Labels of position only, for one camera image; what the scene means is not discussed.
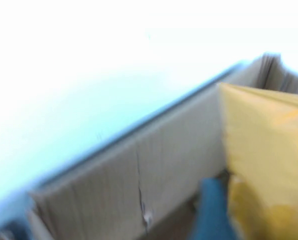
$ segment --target blue object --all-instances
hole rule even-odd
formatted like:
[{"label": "blue object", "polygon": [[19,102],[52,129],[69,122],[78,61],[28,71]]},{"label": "blue object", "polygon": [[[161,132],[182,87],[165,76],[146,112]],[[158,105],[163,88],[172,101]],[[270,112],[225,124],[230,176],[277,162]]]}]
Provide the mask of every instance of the blue object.
[{"label": "blue object", "polygon": [[221,182],[206,178],[200,192],[198,213],[188,240],[238,240],[227,216],[227,198]]}]

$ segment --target white surface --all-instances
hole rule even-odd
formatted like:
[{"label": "white surface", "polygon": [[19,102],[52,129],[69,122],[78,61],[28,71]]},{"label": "white surface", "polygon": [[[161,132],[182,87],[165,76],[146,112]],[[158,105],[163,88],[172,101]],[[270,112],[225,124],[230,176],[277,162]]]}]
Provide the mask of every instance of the white surface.
[{"label": "white surface", "polygon": [[298,71],[292,3],[0,1],[0,200],[242,59]]}]

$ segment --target yellow padded envelope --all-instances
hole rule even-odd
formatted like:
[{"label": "yellow padded envelope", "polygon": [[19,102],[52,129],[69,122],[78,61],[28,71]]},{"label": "yellow padded envelope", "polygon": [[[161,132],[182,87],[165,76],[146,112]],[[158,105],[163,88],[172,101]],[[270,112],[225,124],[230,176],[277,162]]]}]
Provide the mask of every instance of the yellow padded envelope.
[{"label": "yellow padded envelope", "polygon": [[233,225],[247,240],[298,240],[298,95],[219,86]]}]

